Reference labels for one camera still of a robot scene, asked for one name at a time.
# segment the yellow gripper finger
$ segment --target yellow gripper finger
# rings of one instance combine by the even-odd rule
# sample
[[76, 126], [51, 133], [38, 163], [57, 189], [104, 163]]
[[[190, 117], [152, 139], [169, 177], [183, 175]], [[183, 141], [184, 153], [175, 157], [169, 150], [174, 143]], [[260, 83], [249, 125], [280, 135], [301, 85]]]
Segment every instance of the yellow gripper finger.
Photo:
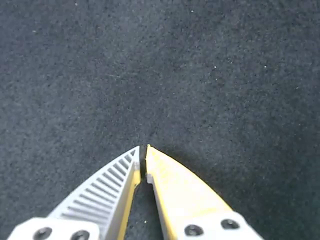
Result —
[[164, 239], [262, 238], [197, 175], [148, 145], [147, 182], [153, 185]]

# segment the yellow plastic part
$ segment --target yellow plastic part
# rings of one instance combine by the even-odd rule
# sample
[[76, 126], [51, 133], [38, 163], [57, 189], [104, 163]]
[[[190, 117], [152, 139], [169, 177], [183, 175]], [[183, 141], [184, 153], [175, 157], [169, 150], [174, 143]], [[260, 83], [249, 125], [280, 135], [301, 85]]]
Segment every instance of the yellow plastic part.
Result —
[[146, 172], [147, 177], [153, 178], [165, 239], [177, 239], [176, 229], [189, 218], [232, 211], [197, 175], [150, 145], [146, 151]]
[[123, 218], [121, 222], [121, 226], [119, 229], [119, 234], [117, 240], [123, 240], [126, 234], [126, 228], [128, 224], [129, 214], [131, 210], [131, 205], [134, 199], [135, 188], [141, 182], [141, 175], [139, 170], [135, 170], [133, 173], [133, 178], [130, 186], [130, 190], [126, 199], [126, 204], [123, 212]]

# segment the screw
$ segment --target screw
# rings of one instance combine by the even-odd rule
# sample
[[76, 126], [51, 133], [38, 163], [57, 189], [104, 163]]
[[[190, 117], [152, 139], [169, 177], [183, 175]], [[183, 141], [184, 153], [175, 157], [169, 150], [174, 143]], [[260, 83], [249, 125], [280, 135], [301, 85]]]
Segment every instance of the screw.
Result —
[[89, 239], [89, 232], [85, 231], [85, 230], [80, 230], [75, 232], [72, 237], [71, 240], [88, 240]]
[[201, 227], [191, 224], [185, 227], [184, 233], [187, 236], [199, 236], [204, 234], [204, 231]]
[[224, 219], [221, 221], [221, 226], [224, 228], [224, 229], [238, 229], [240, 226], [239, 224], [232, 220], [232, 219]]
[[43, 227], [35, 232], [33, 235], [33, 240], [45, 240], [47, 239], [52, 232], [50, 227]]

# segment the dark gray carpet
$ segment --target dark gray carpet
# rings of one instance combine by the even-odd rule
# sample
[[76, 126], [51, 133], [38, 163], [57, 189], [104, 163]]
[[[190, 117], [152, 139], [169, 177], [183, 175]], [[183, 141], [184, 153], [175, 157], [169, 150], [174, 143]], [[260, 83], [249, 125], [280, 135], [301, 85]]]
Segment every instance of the dark gray carpet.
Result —
[[[318, 239], [319, 25], [316, 0], [0, 1], [0, 239], [147, 143], [266, 240]], [[162, 239], [146, 183], [126, 239]]]

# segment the gray plastic part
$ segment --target gray plastic part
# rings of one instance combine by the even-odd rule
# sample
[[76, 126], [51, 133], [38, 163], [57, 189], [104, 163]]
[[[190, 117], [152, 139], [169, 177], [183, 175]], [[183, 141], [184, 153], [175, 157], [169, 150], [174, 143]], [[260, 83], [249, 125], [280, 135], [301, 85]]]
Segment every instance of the gray plastic part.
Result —
[[156, 208], [158, 210], [158, 215], [159, 215], [159, 219], [160, 219], [160, 225], [161, 225], [161, 231], [162, 231], [163, 239], [164, 240], [169, 240], [168, 230], [167, 230], [167, 226], [166, 226], [166, 223], [165, 223], [165, 218], [164, 218], [164, 214], [163, 214], [163, 211], [162, 211], [162, 208], [161, 208], [161, 204], [160, 204], [160, 201], [159, 201], [157, 188], [155, 186], [154, 178], [149, 173], [147, 173], [147, 175], [146, 175], [146, 182], [148, 184], [152, 184], [154, 198], [155, 198], [155, 202], [156, 202]]
[[[36, 233], [41, 233], [40, 230], [44, 229], [47, 230], [46, 236], [40, 234], [38, 238], [35, 237]], [[33, 217], [17, 225], [7, 240], [71, 240], [75, 233], [81, 231], [89, 233], [87, 240], [99, 239], [98, 225], [93, 222]]]
[[127, 203], [134, 172], [140, 170], [136, 146], [102, 167], [49, 215], [49, 218], [88, 221], [98, 225], [100, 240], [115, 240]]

